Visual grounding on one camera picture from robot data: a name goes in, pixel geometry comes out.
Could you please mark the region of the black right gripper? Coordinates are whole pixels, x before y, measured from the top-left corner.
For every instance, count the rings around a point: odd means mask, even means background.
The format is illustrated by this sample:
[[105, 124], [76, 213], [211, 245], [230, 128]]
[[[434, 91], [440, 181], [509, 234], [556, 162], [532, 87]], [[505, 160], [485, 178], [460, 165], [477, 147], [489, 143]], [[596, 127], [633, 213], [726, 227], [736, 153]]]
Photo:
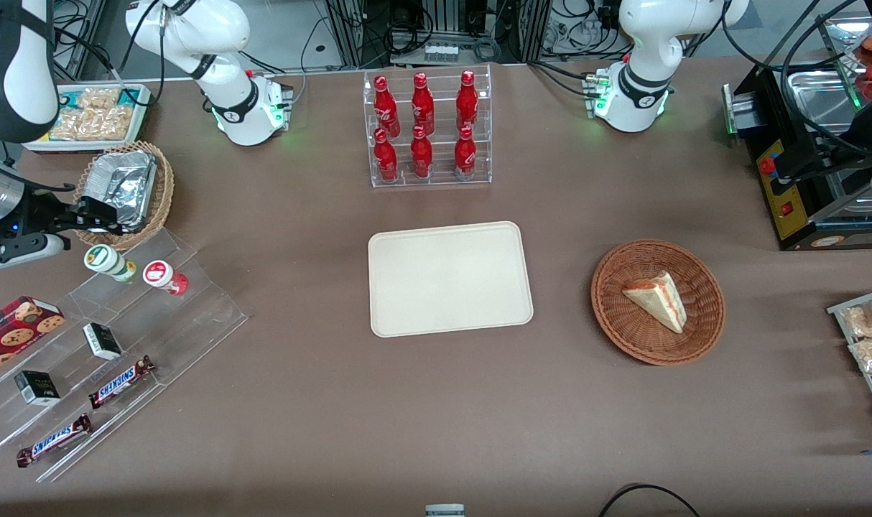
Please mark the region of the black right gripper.
[[78, 203], [66, 204], [51, 192], [29, 192], [18, 204], [16, 237], [84, 229], [84, 218], [97, 220], [98, 233], [123, 236], [133, 232], [119, 220], [117, 212], [112, 213], [110, 205], [94, 197], [81, 196]]

